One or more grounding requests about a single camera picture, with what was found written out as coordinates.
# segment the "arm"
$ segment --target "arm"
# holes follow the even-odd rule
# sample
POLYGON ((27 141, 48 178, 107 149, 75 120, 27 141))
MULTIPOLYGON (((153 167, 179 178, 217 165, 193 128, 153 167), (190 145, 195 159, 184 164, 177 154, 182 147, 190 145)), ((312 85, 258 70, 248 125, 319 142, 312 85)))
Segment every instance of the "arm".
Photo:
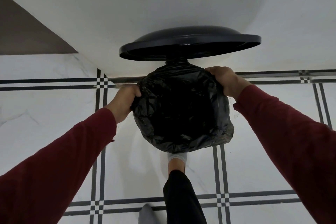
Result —
POLYGON ((309 213, 336 223, 336 132, 224 69, 216 79, 309 213))
POLYGON ((0 176, 2 223, 57 223, 139 89, 120 89, 105 108, 0 176))

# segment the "trash can lid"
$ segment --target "trash can lid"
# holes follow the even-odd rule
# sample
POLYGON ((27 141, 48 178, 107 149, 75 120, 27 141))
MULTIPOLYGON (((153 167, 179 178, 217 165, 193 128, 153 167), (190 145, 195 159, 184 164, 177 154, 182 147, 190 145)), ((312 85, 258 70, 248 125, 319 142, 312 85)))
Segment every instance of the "trash can lid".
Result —
POLYGON ((226 27, 177 27, 155 31, 125 44, 119 49, 119 56, 138 61, 194 59, 237 52, 260 43, 258 35, 245 35, 226 27))

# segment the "person's right hand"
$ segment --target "person's right hand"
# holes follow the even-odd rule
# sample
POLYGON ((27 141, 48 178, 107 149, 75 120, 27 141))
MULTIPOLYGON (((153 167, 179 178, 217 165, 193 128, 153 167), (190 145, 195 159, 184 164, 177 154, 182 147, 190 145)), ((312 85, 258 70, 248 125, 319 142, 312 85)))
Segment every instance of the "person's right hand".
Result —
POLYGON ((222 86, 223 93, 228 97, 233 97, 236 101, 238 96, 247 86, 252 85, 244 78, 236 75, 229 67, 208 67, 205 70, 213 74, 222 86))

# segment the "foot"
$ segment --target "foot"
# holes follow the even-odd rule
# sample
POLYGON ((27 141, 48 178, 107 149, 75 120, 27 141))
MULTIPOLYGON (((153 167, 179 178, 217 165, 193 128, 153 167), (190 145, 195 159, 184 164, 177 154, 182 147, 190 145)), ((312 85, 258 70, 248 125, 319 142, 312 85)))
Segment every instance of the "foot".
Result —
POLYGON ((187 153, 168 153, 168 176, 171 171, 179 170, 185 172, 187 153))
POLYGON ((149 204, 145 204, 140 210, 138 224, 159 224, 159 220, 149 204))

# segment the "person's left hand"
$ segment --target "person's left hand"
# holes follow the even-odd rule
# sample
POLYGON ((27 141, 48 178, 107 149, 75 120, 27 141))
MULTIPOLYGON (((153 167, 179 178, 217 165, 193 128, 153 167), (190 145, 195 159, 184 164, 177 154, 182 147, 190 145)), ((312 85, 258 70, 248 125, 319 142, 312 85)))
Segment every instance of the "person's left hand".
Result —
POLYGON ((114 99, 107 104, 105 108, 109 109, 113 113, 115 121, 120 123, 126 119, 130 113, 130 107, 136 96, 141 96, 140 89, 137 85, 123 87, 118 90, 114 99))

